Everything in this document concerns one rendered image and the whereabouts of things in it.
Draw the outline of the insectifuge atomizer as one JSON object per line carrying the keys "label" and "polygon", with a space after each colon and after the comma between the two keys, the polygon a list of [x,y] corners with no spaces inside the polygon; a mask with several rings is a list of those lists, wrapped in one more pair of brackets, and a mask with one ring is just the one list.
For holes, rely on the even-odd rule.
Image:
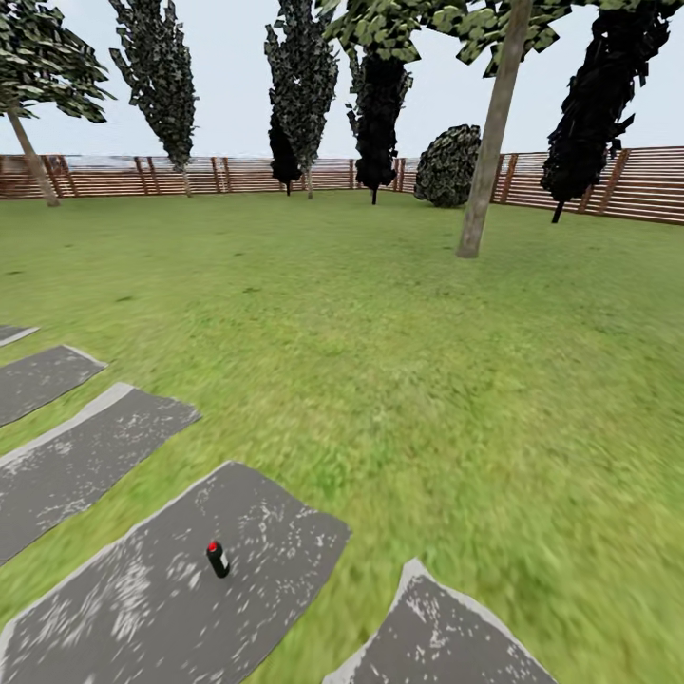
{"label": "insectifuge atomizer", "polygon": [[215,548],[209,547],[207,549],[208,560],[212,563],[212,567],[214,568],[214,571],[216,571],[218,577],[227,577],[230,566],[226,560],[224,549],[221,548],[219,542],[214,543],[214,547]]}

